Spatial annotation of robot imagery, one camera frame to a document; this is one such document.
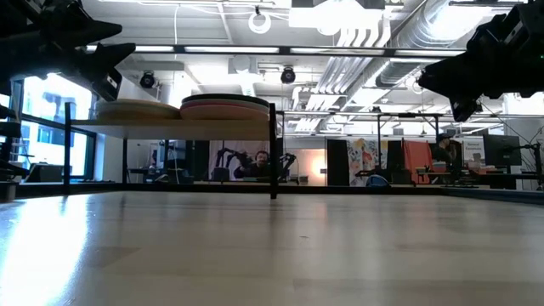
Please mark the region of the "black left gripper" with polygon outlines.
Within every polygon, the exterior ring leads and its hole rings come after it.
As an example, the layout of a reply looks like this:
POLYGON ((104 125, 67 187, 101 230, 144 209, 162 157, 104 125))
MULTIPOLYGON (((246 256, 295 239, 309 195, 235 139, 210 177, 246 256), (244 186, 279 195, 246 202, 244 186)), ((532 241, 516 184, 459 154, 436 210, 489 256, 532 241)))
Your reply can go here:
MULTIPOLYGON (((32 43, 40 60, 52 54, 84 47, 87 43, 113 37, 122 32, 119 24, 90 20, 82 1, 25 1, 28 20, 35 26, 37 36, 32 43)), ((92 53, 85 53, 84 65, 96 71, 108 71, 126 59, 136 49, 135 43, 98 43, 92 53)))

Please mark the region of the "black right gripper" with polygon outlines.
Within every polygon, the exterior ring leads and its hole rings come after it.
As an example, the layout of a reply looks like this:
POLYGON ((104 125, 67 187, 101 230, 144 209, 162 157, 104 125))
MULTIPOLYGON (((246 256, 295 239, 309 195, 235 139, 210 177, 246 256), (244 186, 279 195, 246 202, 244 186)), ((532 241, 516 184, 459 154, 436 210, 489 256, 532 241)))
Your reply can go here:
POLYGON ((425 89, 447 98, 504 93, 531 96, 543 90, 543 1, 528 1, 478 25, 467 42, 468 54, 427 65, 417 80, 425 89))

